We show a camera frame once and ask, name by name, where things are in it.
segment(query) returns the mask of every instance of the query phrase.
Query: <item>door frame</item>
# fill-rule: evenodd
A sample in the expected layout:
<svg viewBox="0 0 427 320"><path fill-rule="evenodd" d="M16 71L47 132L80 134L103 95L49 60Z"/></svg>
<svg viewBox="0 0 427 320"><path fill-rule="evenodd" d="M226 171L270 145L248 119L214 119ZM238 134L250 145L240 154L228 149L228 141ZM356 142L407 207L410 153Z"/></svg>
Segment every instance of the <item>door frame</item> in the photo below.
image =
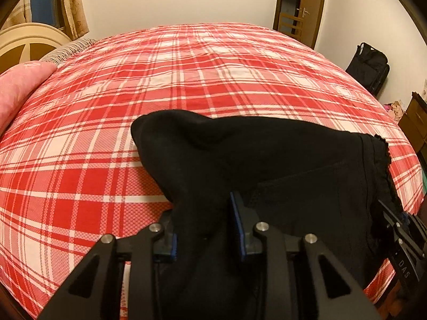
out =
<svg viewBox="0 0 427 320"><path fill-rule="evenodd" d="M324 6L325 6L325 0L320 0L319 14L317 16L316 28L314 31L313 42L311 44L312 49L314 49L314 46L315 46L316 41L317 41L317 36L319 35L320 22L322 20L322 14L323 14L323 7ZM278 31L278 29L279 29L279 19L280 19L281 7L282 7L282 0L277 0L276 1L276 13L274 15L274 23L273 23L273 30L276 30L276 31Z"/></svg>

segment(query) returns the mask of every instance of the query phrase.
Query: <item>patterned curtain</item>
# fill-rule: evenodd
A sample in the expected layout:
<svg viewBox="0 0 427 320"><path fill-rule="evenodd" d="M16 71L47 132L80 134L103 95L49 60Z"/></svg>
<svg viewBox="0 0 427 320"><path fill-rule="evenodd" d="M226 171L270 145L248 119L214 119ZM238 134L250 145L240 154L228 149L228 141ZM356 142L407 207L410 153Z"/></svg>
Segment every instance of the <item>patterned curtain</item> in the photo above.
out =
<svg viewBox="0 0 427 320"><path fill-rule="evenodd" d="M64 20L71 39L77 39L89 32L82 0L62 0Z"/></svg>
<svg viewBox="0 0 427 320"><path fill-rule="evenodd" d="M0 31L8 27L31 22L31 4L30 0L20 0L9 15Z"/></svg>

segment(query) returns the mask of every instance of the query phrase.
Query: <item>black bag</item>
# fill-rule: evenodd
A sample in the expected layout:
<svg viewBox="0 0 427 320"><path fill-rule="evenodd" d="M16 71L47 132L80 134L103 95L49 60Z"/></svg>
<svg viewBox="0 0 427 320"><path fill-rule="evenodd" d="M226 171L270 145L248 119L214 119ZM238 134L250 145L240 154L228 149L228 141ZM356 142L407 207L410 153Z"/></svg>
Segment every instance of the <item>black bag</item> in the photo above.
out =
<svg viewBox="0 0 427 320"><path fill-rule="evenodd" d="M362 43L357 46L357 52L345 71L373 96L376 96L390 72L390 66L387 63L388 59L384 53L367 43Z"/></svg>

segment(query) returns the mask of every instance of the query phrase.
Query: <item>pillow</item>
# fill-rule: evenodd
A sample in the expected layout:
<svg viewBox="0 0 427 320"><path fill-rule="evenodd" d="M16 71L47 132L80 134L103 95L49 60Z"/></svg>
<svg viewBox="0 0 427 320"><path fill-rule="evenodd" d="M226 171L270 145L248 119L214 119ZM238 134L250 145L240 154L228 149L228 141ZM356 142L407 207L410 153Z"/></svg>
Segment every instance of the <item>pillow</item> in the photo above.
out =
<svg viewBox="0 0 427 320"><path fill-rule="evenodd" d="M47 61L49 63L54 63L58 66L66 59L68 59L71 55L84 51L86 48L96 42L96 39L91 38L76 39L73 42L67 43L64 46L52 50L50 53L47 53L44 57L40 59L40 61Z"/></svg>
<svg viewBox="0 0 427 320"><path fill-rule="evenodd" d="M0 136L33 91L55 71L55 64L30 61L0 75Z"/></svg>

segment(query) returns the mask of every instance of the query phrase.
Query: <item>red plaid bedsheet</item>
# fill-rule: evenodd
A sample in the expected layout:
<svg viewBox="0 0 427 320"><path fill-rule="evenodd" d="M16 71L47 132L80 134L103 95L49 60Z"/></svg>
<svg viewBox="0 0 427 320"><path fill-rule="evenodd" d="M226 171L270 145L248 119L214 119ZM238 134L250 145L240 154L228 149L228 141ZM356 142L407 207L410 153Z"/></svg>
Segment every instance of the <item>red plaid bedsheet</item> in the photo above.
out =
<svg viewBox="0 0 427 320"><path fill-rule="evenodd" d="M138 116L166 109L379 134L404 208L420 206L421 168L402 131L353 78L301 43L234 23L110 37L42 84L0 141L0 281L32 316L102 234L133 235L169 208L130 135ZM368 296L377 300L391 277L385 263Z"/></svg>

